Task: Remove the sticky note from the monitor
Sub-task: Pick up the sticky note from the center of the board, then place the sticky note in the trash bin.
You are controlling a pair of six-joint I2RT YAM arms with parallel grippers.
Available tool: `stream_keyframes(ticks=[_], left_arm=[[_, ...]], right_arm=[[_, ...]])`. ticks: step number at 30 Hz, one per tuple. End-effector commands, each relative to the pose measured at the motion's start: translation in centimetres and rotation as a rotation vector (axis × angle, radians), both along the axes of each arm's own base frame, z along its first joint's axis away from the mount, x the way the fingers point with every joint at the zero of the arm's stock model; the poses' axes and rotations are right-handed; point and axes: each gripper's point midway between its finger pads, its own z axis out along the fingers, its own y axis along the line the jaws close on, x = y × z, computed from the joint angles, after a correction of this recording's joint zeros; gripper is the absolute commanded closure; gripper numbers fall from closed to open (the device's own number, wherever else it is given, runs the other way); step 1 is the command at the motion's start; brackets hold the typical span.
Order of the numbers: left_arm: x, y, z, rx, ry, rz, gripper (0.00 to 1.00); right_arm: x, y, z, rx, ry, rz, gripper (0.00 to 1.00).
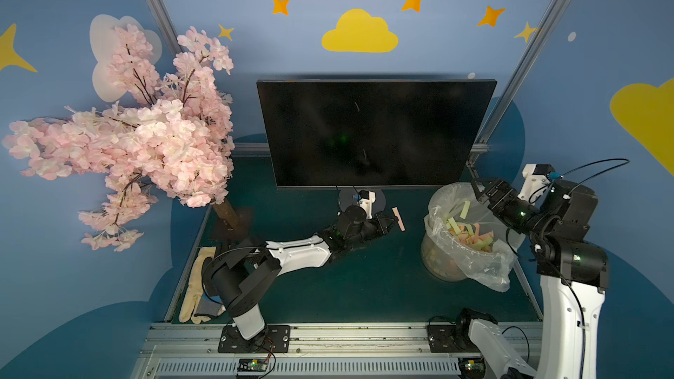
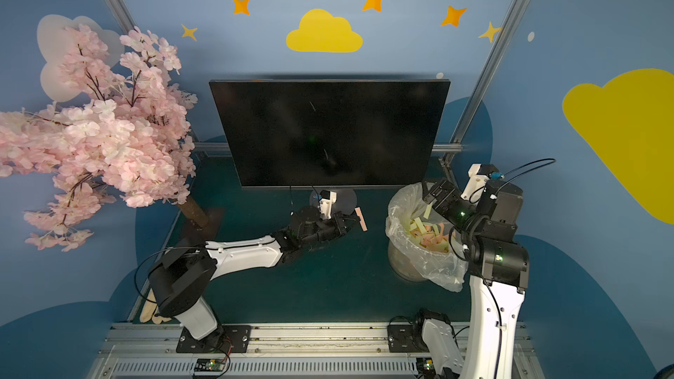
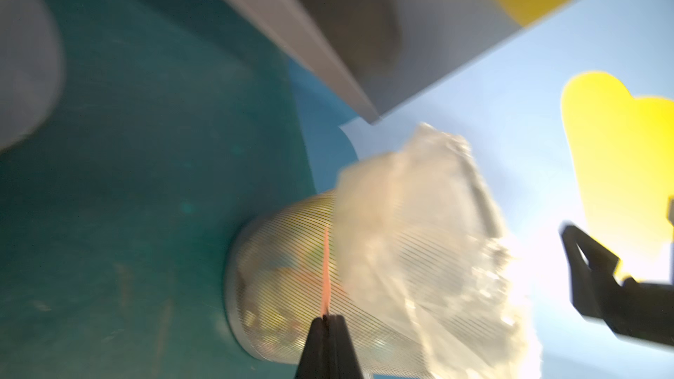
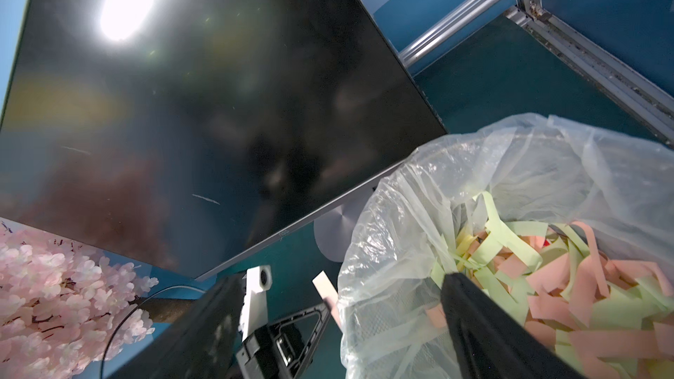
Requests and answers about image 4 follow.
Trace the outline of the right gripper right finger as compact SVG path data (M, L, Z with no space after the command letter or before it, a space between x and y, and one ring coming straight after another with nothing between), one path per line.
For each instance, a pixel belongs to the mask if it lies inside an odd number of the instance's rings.
M442 310L463 378L580 378L466 275L445 275Z

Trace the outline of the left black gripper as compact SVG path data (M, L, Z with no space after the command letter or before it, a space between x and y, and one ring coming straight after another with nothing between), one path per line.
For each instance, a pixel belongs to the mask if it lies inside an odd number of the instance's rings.
M302 377L330 319L330 310L321 303L258 328L236 354L242 377Z

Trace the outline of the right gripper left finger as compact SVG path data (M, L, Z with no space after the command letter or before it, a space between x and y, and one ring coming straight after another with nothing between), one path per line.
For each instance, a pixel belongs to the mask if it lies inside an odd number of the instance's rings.
M245 297L245 275L224 277L112 378L226 378Z

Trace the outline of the pink sticky note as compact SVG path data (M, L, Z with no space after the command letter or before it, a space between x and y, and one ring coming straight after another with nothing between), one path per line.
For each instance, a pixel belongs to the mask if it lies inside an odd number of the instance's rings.
M335 289L335 286L333 286L332 282L324 271L321 271L317 277L314 277L312 284L317 293L319 293L321 296L321 299L326 305L326 308L330 311L330 314L338 328L343 331L339 308L337 306L339 295Z

